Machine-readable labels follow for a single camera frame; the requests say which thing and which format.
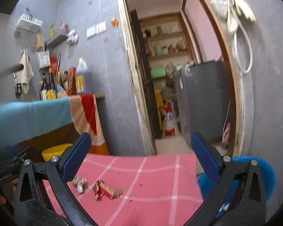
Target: green box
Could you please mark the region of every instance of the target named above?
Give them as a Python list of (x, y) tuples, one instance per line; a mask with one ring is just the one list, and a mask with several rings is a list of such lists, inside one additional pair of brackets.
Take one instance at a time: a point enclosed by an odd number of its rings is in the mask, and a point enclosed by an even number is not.
[(161, 77), (165, 77), (165, 76), (166, 76), (165, 68), (158, 68), (158, 69), (152, 69), (151, 70), (152, 79), (161, 78)]

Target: white cable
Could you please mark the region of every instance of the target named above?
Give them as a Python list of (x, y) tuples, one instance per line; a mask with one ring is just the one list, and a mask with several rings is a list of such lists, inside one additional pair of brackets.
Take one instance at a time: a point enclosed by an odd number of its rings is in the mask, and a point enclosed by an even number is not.
[(115, 28), (116, 28), (117, 33), (118, 33), (119, 42), (121, 43), (121, 45), (122, 45), (124, 51), (127, 52), (127, 50), (126, 50), (126, 48), (125, 48), (125, 46), (124, 46), (124, 44), (123, 44), (123, 42), (122, 42), (121, 35), (119, 34), (118, 26), (116, 26)]
[[(230, 102), (231, 102), (231, 100), (228, 102), (228, 111), (230, 109)], [(224, 128), (225, 128), (227, 118), (228, 118), (228, 112), (226, 113), (226, 118), (225, 118), (224, 125), (223, 125), (222, 137), (223, 137), (223, 134), (224, 134)]]
[(241, 24), (241, 21), (240, 21), (240, 19), (238, 18), (237, 14), (236, 14), (236, 11), (234, 10), (233, 7), (231, 7), (231, 11), (233, 12), (233, 15), (234, 15), (234, 17), (235, 17), (235, 19), (236, 19), (236, 21), (237, 21), (239, 27), (241, 28), (241, 30), (242, 30), (242, 32), (243, 32), (245, 38), (246, 38), (246, 41), (247, 41), (247, 43), (248, 43), (248, 48), (249, 48), (249, 51), (250, 51), (250, 64), (249, 64), (249, 66), (248, 66), (248, 69), (245, 70), (245, 69), (242, 69), (241, 64), (240, 64), (240, 60), (239, 60), (239, 56), (238, 56), (237, 31), (234, 33), (234, 47), (235, 47), (235, 53), (236, 53), (236, 57), (237, 57), (237, 63), (238, 63), (238, 66), (239, 66), (241, 72), (242, 72), (243, 74), (247, 74), (248, 72), (250, 72), (250, 70), (251, 70), (251, 68), (252, 68), (252, 65), (253, 65), (253, 50), (252, 50), (251, 41), (250, 41), (250, 39), (249, 39), (249, 37), (248, 37), (248, 34), (247, 34), (247, 32), (245, 31), (243, 25)]

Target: yellow bucket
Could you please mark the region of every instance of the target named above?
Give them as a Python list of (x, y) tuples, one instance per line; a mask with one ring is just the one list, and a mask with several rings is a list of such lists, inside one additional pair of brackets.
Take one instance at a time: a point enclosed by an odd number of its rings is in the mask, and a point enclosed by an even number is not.
[(56, 146), (43, 150), (42, 156), (43, 156), (44, 161), (49, 161), (50, 158), (54, 155), (61, 156), (62, 153), (65, 151), (65, 149), (69, 146), (72, 146), (72, 144), (56, 145)]

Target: wall socket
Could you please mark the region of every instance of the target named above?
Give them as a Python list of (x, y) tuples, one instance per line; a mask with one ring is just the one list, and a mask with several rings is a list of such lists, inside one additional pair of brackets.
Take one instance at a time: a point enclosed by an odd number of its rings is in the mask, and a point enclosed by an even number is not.
[(87, 29), (87, 39), (106, 31), (106, 21)]
[(89, 29), (87, 29), (87, 39), (95, 36), (96, 34), (97, 34), (96, 26), (92, 26)]
[(95, 26), (97, 28), (97, 34), (103, 33), (106, 31), (106, 21)]

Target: beige towel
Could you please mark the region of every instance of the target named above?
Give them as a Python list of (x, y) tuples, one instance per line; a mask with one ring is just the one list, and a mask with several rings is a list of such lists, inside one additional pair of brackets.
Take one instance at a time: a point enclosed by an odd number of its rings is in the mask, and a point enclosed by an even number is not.
[(26, 48), (22, 49), (18, 64), (23, 64), (24, 69), (16, 73), (17, 78), (15, 79), (15, 86), (17, 85), (17, 83), (21, 83), (24, 93), (27, 94), (29, 89), (29, 81), (34, 76), (34, 73), (32, 72), (32, 68), (29, 63)]

